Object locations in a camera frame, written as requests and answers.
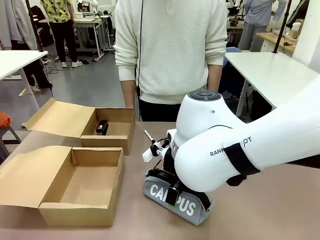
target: chair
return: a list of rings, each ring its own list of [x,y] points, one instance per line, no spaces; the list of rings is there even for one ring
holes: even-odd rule
[[[6,134],[6,132],[10,131],[14,137],[15,140],[3,140],[2,138]],[[6,158],[10,155],[8,152],[8,149],[6,147],[6,144],[20,144],[21,139],[18,137],[16,132],[11,128],[11,126],[6,127],[0,127],[0,165],[6,160]]]

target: cardboard box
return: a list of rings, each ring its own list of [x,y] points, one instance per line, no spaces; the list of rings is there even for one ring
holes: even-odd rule
[[[100,120],[108,120],[106,136],[96,134]],[[25,124],[28,130],[80,138],[86,148],[123,148],[130,154],[135,129],[133,108],[96,108],[61,101],[53,97]]]
[[[38,208],[51,226],[112,226],[122,148],[47,146],[0,168],[0,205]]]

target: sneaker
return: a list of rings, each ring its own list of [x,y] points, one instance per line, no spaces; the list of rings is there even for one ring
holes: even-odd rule
[[[61,67],[63,67],[65,69],[68,67],[68,64],[65,61],[63,61],[63,62],[61,62]]]
[[[80,66],[82,66],[82,65],[83,65],[83,64],[82,64],[81,61],[72,62],[72,67],[73,67],[73,68],[77,68],[77,67],[80,67]]]
[[[36,86],[30,86],[30,88],[33,92],[41,92],[41,90],[39,88],[37,88]]]

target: box lid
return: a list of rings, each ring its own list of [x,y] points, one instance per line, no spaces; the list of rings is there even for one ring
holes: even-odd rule
[[[95,110],[95,107],[56,101],[52,97],[30,118],[25,127],[28,130],[80,138]]]
[[[0,205],[37,208],[71,149],[47,146],[16,155],[0,168]]]

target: black pants leg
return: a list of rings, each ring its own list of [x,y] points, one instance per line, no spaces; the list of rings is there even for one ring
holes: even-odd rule
[[[157,104],[139,100],[143,122],[176,122],[181,104]]]
[[[65,37],[64,37],[64,27],[65,22],[53,23],[50,22],[51,30],[54,36],[55,49],[56,53],[59,56],[60,62],[66,61],[66,52],[65,52]]]
[[[26,43],[18,43],[17,41],[11,41],[12,50],[30,50]],[[30,86],[35,86],[35,80],[38,83],[39,88],[51,88],[52,85],[48,82],[48,79],[40,65],[40,60],[36,60],[26,65],[23,68],[26,79]]]
[[[76,41],[75,41],[75,32],[74,27],[72,26],[72,21],[66,21],[64,24],[64,39],[66,42],[66,46],[69,50],[69,56],[71,58],[71,61],[76,63],[77,60],[77,51],[76,51]]]

